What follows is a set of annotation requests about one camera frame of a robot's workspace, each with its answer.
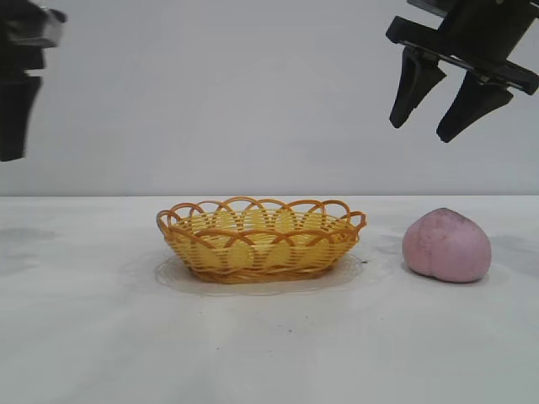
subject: white table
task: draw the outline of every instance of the white table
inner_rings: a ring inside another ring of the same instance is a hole
[[[0,199],[2,404],[539,402],[539,197],[342,197],[369,215],[354,256],[251,286],[171,259],[155,214],[202,199]],[[442,206],[491,237],[479,283],[403,266]]]

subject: white backdrop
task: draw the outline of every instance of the white backdrop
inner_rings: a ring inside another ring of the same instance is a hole
[[[435,134],[449,77],[394,130],[405,0],[56,0],[69,14],[3,195],[539,194],[539,97]],[[512,60],[539,71],[539,24]]]

